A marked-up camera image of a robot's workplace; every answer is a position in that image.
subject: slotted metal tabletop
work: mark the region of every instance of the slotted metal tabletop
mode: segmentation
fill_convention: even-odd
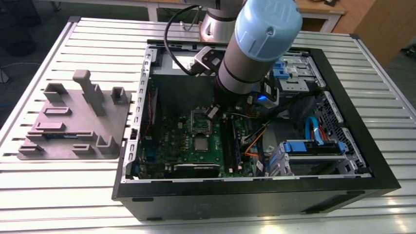
[[[47,84],[62,82],[67,89],[81,89],[73,73],[89,69],[102,90],[123,86],[135,92],[147,39],[162,39],[165,27],[163,22],[90,18],[65,27],[0,131],[0,231],[416,232],[416,112],[362,41],[345,34],[302,32],[294,46],[326,52],[403,187],[386,196],[330,214],[139,222],[111,200],[118,159],[19,161],[18,149],[42,110]],[[198,28],[186,32],[174,24],[170,39],[198,41]]]

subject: black computer chassis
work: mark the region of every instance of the black computer chassis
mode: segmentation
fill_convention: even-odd
[[[223,44],[177,41],[186,45]],[[371,196],[401,188],[359,112],[353,104],[325,52],[309,51],[322,73],[373,177],[309,178],[222,182],[121,183],[125,152],[121,153],[113,199],[121,201],[139,220],[206,219],[327,213]]]

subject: wooden cabinet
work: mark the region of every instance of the wooden cabinet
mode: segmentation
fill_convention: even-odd
[[[349,10],[334,33],[358,34],[382,65],[416,35],[416,0],[341,0]]]

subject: open computer tower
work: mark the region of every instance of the open computer tower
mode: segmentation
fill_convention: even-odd
[[[227,48],[170,43],[186,65],[206,46]],[[149,41],[113,195],[139,220],[327,213],[401,188],[322,50],[291,48],[279,59],[269,103],[253,94],[207,118],[214,80],[185,74],[163,42]],[[290,104],[263,130],[274,101]]]

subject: green circuit board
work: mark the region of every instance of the green circuit board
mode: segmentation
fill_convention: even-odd
[[[159,146],[157,150],[142,152],[155,158],[154,165],[147,167],[150,179],[163,178],[165,164],[217,164],[221,165],[219,177],[246,177],[254,176],[253,162],[243,162],[242,170],[230,173],[225,170],[225,155],[222,146],[222,129],[219,120],[207,122],[205,116],[195,115],[194,122],[191,114],[171,118],[163,117],[162,128],[159,130]],[[241,137],[247,134],[247,126],[243,118],[235,119],[235,125]],[[193,129],[211,127],[211,133],[203,134],[193,132]]]

